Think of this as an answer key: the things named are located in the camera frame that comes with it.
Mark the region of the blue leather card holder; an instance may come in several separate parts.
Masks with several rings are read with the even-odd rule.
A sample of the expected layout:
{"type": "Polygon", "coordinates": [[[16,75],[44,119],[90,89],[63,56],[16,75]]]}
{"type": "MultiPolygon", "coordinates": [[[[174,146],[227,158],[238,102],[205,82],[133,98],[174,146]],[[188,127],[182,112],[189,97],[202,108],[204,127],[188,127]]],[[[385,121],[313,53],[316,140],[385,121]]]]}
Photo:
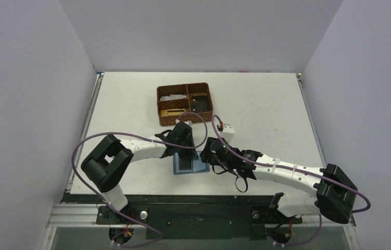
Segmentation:
{"type": "Polygon", "coordinates": [[[192,174],[204,173],[210,171],[210,165],[201,160],[201,151],[196,152],[197,155],[191,160],[182,159],[178,154],[173,155],[173,174],[192,174]]]}

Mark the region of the black card with stripe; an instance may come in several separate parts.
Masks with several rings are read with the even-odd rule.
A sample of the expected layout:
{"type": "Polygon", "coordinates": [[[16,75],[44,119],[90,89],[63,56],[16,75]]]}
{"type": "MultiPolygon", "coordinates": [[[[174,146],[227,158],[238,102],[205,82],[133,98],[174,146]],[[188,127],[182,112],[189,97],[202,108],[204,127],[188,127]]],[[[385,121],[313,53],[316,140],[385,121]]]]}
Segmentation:
{"type": "Polygon", "coordinates": [[[179,158],[177,172],[189,172],[193,170],[193,163],[191,159],[179,158]]]}

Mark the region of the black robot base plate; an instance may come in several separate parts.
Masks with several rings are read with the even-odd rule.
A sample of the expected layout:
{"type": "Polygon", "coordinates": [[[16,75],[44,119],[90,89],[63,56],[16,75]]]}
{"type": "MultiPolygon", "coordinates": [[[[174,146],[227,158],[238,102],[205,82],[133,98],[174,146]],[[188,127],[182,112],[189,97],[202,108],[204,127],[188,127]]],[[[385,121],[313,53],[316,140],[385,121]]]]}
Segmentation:
{"type": "Polygon", "coordinates": [[[164,235],[167,240],[232,239],[264,240],[272,228],[284,233],[289,224],[301,224],[301,217],[285,217],[278,210],[280,194],[269,196],[226,195],[128,195],[128,205],[117,214],[97,195],[65,193],[61,202],[90,205],[97,210],[91,217],[94,226],[108,226],[110,237],[127,242],[138,222],[151,230],[146,239],[164,235]]]}

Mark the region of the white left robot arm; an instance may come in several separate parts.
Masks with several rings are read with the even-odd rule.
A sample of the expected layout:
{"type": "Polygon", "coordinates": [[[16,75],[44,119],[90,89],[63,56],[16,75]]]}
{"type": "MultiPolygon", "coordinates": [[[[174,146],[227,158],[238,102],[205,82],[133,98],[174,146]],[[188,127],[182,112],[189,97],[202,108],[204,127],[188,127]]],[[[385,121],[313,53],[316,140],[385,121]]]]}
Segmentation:
{"type": "Polygon", "coordinates": [[[113,134],[105,136],[81,163],[81,170],[97,187],[103,200],[117,211],[128,204],[120,181],[132,162],[166,158],[179,154],[196,156],[192,123],[178,122],[172,130],[155,134],[147,140],[121,140],[113,134]]]}

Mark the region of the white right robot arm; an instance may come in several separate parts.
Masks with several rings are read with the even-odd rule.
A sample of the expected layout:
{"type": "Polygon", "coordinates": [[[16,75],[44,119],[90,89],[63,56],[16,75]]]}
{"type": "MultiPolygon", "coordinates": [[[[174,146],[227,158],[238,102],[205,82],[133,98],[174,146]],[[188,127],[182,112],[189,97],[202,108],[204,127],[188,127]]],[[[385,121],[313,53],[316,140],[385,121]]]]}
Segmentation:
{"type": "Polygon", "coordinates": [[[307,193],[307,198],[282,194],[276,208],[285,217],[321,214],[340,224],[350,221],[358,188],[337,165],[328,164],[325,168],[295,165],[259,151],[231,147],[213,137],[208,138],[200,157],[202,162],[220,166],[244,181],[271,181],[307,193]]]}

